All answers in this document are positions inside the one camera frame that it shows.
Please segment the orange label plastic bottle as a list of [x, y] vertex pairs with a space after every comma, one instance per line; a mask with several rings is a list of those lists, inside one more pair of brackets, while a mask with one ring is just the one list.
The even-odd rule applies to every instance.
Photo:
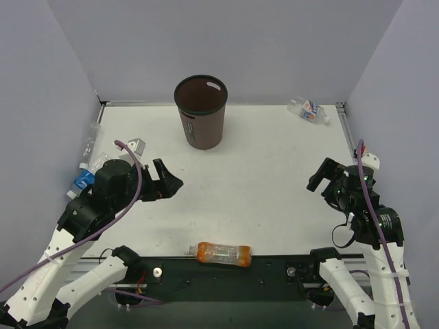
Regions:
[[246, 245], [200, 242], [190, 246], [187, 254], [201, 263], [249, 267], [252, 262], [252, 249]]

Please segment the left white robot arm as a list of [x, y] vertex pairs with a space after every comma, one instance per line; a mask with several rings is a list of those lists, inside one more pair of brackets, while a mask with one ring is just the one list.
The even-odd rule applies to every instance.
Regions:
[[155, 159], [158, 179], [147, 168], [125, 160], [108, 160], [93, 184], [70, 201], [54, 230], [46, 253], [19, 275], [21, 288], [1, 305], [1, 323], [26, 328], [46, 320], [71, 270], [102, 233], [121, 220], [137, 201], [173, 197], [183, 181]]

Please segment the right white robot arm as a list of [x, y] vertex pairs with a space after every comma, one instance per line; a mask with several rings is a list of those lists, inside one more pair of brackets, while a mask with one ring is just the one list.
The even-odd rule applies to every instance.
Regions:
[[374, 169], [361, 160], [344, 166], [326, 158], [309, 178], [314, 192], [323, 180], [325, 202], [346, 217], [352, 230], [348, 244], [356, 243], [366, 261], [372, 293], [368, 295], [346, 268], [339, 247], [311, 250], [317, 275], [334, 292], [354, 328], [419, 328], [404, 263], [404, 235], [397, 212], [380, 202], [374, 192]]

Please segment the blue label plastic bottle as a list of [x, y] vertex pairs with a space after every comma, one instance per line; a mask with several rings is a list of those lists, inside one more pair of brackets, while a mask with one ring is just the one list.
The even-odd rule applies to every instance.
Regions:
[[80, 195], [80, 193], [89, 185], [92, 185], [95, 182], [95, 174], [101, 169], [104, 163], [107, 160], [110, 160], [111, 157], [106, 153], [101, 153], [94, 159], [94, 161], [87, 166], [84, 167], [84, 164], [81, 164], [81, 173], [76, 179], [74, 179], [71, 188], [67, 192], [67, 196], [71, 199], [76, 198]]

